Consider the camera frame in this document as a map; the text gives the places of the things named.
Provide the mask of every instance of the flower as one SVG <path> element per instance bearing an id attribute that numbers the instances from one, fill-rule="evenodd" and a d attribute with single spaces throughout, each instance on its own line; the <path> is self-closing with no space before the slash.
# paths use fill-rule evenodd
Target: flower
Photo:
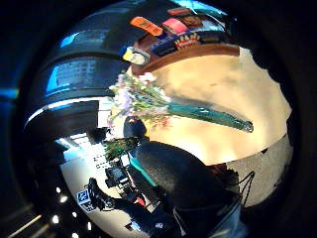
<path id="1" fill-rule="evenodd" d="M 120 88 L 118 94 L 115 96 L 115 103 L 121 110 L 129 111 L 132 106 L 132 99 L 130 93 L 125 88 Z"/>
<path id="2" fill-rule="evenodd" d="M 118 82 L 123 82 L 125 80 L 126 75 L 124 73 L 120 73 L 118 75 Z"/>
<path id="3" fill-rule="evenodd" d="M 152 75 L 150 72 L 146 72 L 144 75 L 139 76 L 139 80 L 144 84 L 149 84 L 157 80 L 157 78 L 154 75 Z"/>

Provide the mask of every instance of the vase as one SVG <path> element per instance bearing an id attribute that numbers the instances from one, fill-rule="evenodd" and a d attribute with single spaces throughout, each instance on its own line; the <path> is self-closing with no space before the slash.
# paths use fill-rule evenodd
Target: vase
<path id="1" fill-rule="evenodd" d="M 250 121 L 244 121 L 228 113 L 204 107 L 170 102 L 167 106 L 167 112 L 170 115 L 212 122 L 248 133 L 254 131 L 254 126 Z"/>

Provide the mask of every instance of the wire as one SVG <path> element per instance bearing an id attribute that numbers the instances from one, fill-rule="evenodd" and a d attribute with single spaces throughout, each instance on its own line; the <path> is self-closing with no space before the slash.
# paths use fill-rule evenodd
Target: wire
<path id="1" fill-rule="evenodd" d="M 244 182 L 245 180 L 247 180 L 246 184 L 244 185 L 244 188 L 243 188 L 242 191 L 241 191 L 241 194 L 244 194 L 244 192 L 245 192 L 247 186 L 249 185 L 248 191 L 247 191 L 247 195 L 246 195 L 246 198 L 245 198 L 245 201 L 243 202 L 243 206 L 244 206 L 244 207 L 246 206 L 248 197 L 249 197 L 249 195 L 250 195 L 251 185 L 252 185 L 252 182 L 253 182 L 255 176 L 256 176 L 256 172 L 251 171 L 251 172 L 248 173 L 248 175 L 245 176 L 241 181 L 236 182 L 236 183 L 233 183 L 233 184 L 228 184 L 229 186 L 234 186 L 234 185 L 238 185 L 238 184 Z"/>

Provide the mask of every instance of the flower bouquet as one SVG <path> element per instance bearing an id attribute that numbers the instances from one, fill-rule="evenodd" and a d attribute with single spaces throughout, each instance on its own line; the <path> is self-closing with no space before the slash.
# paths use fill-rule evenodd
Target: flower bouquet
<path id="1" fill-rule="evenodd" d="M 126 73 L 118 75 L 117 83 L 110 86 L 114 91 L 114 110 L 117 116 L 139 116 L 157 126 L 166 122 L 170 116 L 187 117 L 212 122 L 245 132 L 254 131 L 253 124 L 225 112 L 209 108 L 172 102 L 157 85 L 157 78 L 151 73 L 133 76 Z"/>

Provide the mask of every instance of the ceiling light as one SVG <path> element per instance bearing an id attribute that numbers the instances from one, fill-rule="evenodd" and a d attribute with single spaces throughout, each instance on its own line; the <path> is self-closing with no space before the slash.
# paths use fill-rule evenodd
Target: ceiling light
<path id="1" fill-rule="evenodd" d="M 79 238 L 78 234 L 75 233 L 75 232 L 71 234 L 71 237 L 72 237 L 72 238 Z"/>
<path id="2" fill-rule="evenodd" d="M 91 230 L 91 222 L 90 221 L 88 221 L 88 223 L 87 223 L 87 229 Z"/>
<path id="3" fill-rule="evenodd" d="M 58 218 L 57 215 L 54 215 L 54 216 L 53 216 L 52 222 L 53 222 L 54 224 L 58 224 L 58 223 L 59 223 L 59 218 Z"/>
<path id="4" fill-rule="evenodd" d="M 63 195 L 60 197 L 59 201 L 60 201 L 60 203 L 65 203 L 67 200 L 68 200 L 68 196 Z"/>

